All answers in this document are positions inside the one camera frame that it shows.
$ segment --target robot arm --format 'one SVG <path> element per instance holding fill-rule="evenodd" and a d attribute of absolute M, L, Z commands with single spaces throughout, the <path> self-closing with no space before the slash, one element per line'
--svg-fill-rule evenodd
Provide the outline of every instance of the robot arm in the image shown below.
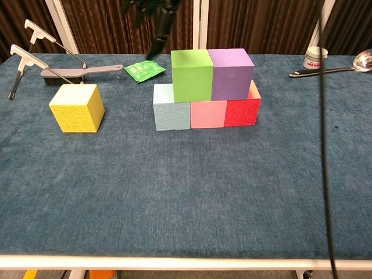
<path fill-rule="evenodd" d="M 170 37 L 173 21 L 176 17 L 181 0 L 122 0 L 121 13 L 125 15 L 132 4 L 137 4 L 135 27 L 141 26 L 144 16 L 151 17 L 157 7 L 160 7 L 155 39 L 146 59 L 151 60 L 160 54 Z"/>

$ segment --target metal spoon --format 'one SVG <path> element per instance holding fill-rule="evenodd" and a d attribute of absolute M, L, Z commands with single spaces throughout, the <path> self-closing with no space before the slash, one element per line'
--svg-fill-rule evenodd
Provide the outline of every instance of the metal spoon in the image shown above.
<path fill-rule="evenodd" d="M 325 69 L 324 73 L 336 73 L 338 71 L 372 71 L 372 48 L 363 51 L 355 57 L 352 67 Z M 310 77 L 320 74 L 319 69 L 295 71 L 289 77 Z"/>

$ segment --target jar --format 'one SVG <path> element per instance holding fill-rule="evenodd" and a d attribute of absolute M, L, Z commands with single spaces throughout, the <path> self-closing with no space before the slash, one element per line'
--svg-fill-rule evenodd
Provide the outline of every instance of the jar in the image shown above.
<path fill-rule="evenodd" d="M 323 60 L 327 58 L 328 51 L 323 48 Z M 306 56 L 303 61 L 303 67 L 306 69 L 319 69 L 320 67 L 320 47 L 311 46 L 306 51 Z"/>

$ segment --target green packet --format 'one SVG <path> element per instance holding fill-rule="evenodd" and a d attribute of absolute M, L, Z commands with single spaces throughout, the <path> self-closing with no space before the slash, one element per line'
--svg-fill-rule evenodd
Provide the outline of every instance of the green packet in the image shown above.
<path fill-rule="evenodd" d="M 137 83 L 141 83 L 165 71 L 156 62 L 148 60 L 130 65 L 124 69 Z"/>

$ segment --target brush bristles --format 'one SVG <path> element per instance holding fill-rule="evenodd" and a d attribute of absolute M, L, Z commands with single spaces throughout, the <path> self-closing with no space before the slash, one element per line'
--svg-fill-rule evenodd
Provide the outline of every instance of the brush bristles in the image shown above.
<path fill-rule="evenodd" d="M 58 86 L 62 84 L 67 84 L 65 80 L 62 80 L 59 77 L 44 77 L 45 83 L 50 86 Z M 73 84 L 80 84 L 80 82 L 83 80 L 81 77 L 73 77 L 73 78 L 67 78 L 67 80 L 71 81 Z"/>

